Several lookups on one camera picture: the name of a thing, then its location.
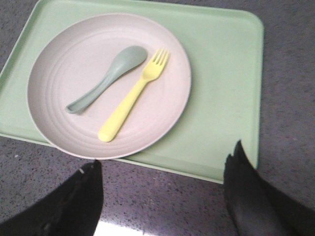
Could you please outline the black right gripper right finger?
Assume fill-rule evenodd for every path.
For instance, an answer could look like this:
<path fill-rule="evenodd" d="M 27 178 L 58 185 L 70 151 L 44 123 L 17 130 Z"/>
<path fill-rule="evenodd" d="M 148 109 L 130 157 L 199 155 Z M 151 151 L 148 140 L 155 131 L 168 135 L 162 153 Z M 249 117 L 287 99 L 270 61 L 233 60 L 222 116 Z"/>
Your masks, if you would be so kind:
<path fill-rule="evenodd" d="M 238 235 L 315 234 L 315 211 L 265 181 L 249 162 L 241 141 L 226 159 L 223 188 Z"/>

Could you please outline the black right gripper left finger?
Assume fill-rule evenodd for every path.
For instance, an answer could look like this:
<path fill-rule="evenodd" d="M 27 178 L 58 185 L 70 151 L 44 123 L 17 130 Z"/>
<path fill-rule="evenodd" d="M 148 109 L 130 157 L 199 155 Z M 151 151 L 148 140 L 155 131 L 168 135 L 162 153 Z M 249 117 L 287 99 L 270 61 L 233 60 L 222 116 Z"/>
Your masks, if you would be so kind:
<path fill-rule="evenodd" d="M 2 236 L 92 236 L 103 207 L 102 166 L 83 165 L 39 202 L 0 225 Z"/>

